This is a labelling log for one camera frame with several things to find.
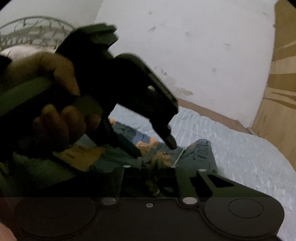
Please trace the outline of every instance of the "decorative metal grille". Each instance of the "decorative metal grille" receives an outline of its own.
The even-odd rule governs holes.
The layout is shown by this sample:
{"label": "decorative metal grille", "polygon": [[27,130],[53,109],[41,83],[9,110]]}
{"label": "decorative metal grille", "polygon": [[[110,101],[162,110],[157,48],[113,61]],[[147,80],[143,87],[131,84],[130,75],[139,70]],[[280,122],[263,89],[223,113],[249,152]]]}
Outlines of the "decorative metal grille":
{"label": "decorative metal grille", "polygon": [[20,18],[0,27],[0,51],[21,44],[56,49],[73,29],[71,24],[52,17]]}

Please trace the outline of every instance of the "circular black pad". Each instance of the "circular black pad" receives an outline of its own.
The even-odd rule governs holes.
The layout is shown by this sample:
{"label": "circular black pad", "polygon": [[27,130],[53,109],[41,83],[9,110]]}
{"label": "circular black pad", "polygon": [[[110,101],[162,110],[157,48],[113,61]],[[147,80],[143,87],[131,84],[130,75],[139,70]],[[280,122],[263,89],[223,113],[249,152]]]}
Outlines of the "circular black pad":
{"label": "circular black pad", "polygon": [[25,198],[15,208],[18,226],[30,235],[45,238],[79,231],[94,214],[90,198]]}
{"label": "circular black pad", "polygon": [[229,204],[229,210],[240,218],[255,218],[262,214],[263,206],[253,199],[240,198]]}
{"label": "circular black pad", "polygon": [[278,232],[284,210],[272,197],[211,197],[204,213],[220,231],[239,238],[258,238]]}

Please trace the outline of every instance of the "yellow label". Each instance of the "yellow label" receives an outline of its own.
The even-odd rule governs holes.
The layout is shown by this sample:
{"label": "yellow label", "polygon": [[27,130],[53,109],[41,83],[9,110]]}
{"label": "yellow label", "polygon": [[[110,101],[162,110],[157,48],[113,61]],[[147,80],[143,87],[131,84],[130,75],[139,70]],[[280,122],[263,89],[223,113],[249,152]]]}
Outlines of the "yellow label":
{"label": "yellow label", "polygon": [[72,148],[64,150],[59,158],[81,171],[88,168],[105,153],[104,147],[88,148],[81,145],[74,145]]}

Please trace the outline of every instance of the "green object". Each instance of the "green object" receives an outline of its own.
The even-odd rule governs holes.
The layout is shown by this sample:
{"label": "green object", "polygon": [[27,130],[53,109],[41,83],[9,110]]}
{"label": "green object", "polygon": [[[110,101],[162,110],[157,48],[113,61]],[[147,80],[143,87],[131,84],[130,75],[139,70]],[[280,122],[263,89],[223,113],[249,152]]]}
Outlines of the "green object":
{"label": "green object", "polygon": [[3,93],[0,95],[0,117],[47,90],[51,85],[52,81],[49,78],[38,77]]}

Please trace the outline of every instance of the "wooden door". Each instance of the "wooden door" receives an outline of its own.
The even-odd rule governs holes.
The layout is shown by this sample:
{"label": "wooden door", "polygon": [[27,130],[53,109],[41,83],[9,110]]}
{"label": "wooden door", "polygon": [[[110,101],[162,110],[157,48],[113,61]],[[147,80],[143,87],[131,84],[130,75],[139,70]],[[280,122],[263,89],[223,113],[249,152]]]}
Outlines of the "wooden door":
{"label": "wooden door", "polygon": [[275,13],[270,75],[252,128],[275,145],[296,170],[296,8],[279,0]]}

